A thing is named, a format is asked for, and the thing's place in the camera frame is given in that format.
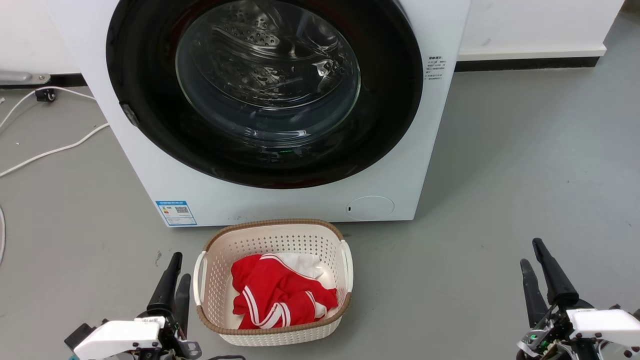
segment laundry basket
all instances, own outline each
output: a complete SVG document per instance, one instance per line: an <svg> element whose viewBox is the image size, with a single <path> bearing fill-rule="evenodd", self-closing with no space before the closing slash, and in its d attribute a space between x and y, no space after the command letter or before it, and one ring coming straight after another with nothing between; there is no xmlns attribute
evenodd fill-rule
<svg viewBox="0 0 640 360"><path fill-rule="evenodd" d="M254 254L295 252L320 257L325 288L337 289L338 307L320 321L274 329L238 329L241 316L233 314L231 265ZM349 307L353 266L349 245L338 229L313 219L249 222L218 232L204 247L193 270L193 298L198 316L227 342L240 346L303 343L329 336Z"/></svg>

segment blue and white sticker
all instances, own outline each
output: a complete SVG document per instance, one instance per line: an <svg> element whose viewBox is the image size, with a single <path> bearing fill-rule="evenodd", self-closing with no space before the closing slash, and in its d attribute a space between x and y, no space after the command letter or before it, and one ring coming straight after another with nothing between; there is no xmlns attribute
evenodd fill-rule
<svg viewBox="0 0 640 360"><path fill-rule="evenodd" d="M156 205L169 226L198 225L186 201L156 201Z"/></svg>

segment washing machine door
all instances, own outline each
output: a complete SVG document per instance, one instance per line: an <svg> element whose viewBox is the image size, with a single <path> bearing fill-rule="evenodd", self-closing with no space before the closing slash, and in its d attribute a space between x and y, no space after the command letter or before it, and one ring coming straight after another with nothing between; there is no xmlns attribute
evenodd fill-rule
<svg viewBox="0 0 640 360"><path fill-rule="evenodd" d="M419 47L393 0L121 0L107 64L124 113L158 147L262 188L371 166L422 93Z"/></svg>

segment washing machine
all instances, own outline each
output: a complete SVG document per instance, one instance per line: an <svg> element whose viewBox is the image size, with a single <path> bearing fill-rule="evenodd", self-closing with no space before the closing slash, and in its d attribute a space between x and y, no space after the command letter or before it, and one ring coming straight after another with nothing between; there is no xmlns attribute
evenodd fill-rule
<svg viewBox="0 0 640 360"><path fill-rule="evenodd" d="M414 218L469 0L44 3L167 226Z"/></svg>

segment brown basket rim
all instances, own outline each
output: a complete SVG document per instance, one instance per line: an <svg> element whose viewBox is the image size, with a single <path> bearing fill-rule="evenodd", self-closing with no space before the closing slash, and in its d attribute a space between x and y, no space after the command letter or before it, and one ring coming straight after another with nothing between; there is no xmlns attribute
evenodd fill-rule
<svg viewBox="0 0 640 360"><path fill-rule="evenodd" d="M260 227L260 226L269 226L269 225L287 225L287 224L308 224L308 225L324 226L329 228L329 230L331 230L336 236L338 236L339 240L341 241L344 240L342 233L335 226L333 226L333 224L326 221L318 220L318 219L290 218L290 219L280 219L280 220L263 220L263 221L246 222L243 224L225 227L224 229L218 231L211 238L211 240L209 240L204 245L204 251L208 252L209 249L211 248L211 245L214 243L214 241L216 241L220 236L230 233L232 231L248 229L250 227ZM335 313L330 318L322 319L320 321L312 322L312 323L305 323L301 325L287 326L287 327L277 327L273 329L251 329L251 330L228 329L226 327L220 327L211 323L209 319L207 319L207 317L205 316L204 310L202 309L201 305L198 305L196 307L196 310L198 312L198 317L200 318L200 321L202 321L202 323L204 323L204 325L208 327L209 330L213 332L217 332L220 335L271 335L271 334L283 334L286 332L294 332L294 331L301 331L301 330L309 330L309 329L314 329L316 327L329 325L333 322L336 322L338 319L342 317L344 312L347 311L347 308L349 307L350 302L351 302L351 292L348 292L344 299L344 303L342 304L338 312Z"/></svg>

